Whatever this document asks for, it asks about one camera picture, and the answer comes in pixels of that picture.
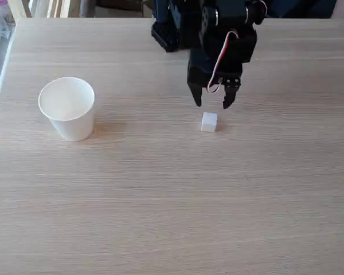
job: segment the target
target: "black robot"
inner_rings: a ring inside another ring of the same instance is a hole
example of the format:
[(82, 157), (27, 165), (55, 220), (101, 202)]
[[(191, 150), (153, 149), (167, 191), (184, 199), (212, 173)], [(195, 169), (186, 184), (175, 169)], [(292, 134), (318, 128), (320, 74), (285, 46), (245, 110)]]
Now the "black robot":
[(264, 0), (154, 0), (152, 36), (167, 52), (190, 49), (187, 84), (196, 105), (204, 88), (219, 84), (227, 109), (256, 46), (253, 23), (261, 24), (266, 13)]

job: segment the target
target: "wooden table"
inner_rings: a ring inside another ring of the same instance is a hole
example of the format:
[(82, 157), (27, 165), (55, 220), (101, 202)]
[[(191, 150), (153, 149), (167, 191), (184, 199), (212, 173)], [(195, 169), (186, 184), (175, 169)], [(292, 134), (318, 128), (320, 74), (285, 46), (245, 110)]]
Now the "wooden table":
[[(344, 275), (344, 21), (266, 20), (236, 103), (148, 19), (24, 19), (0, 96), (0, 274)], [(37, 106), (89, 81), (97, 126)], [(218, 132), (200, 132), (203, 111)]]

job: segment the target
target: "sugar cube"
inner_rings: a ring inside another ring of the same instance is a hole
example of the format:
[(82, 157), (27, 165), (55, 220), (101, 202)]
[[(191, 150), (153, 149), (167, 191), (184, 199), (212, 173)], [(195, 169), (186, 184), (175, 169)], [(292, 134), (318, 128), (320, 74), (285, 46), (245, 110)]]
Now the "sugar cube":
[(217, 126), (218, 114), (204, 113), (202, 115), (201, 130), (214, 133)]

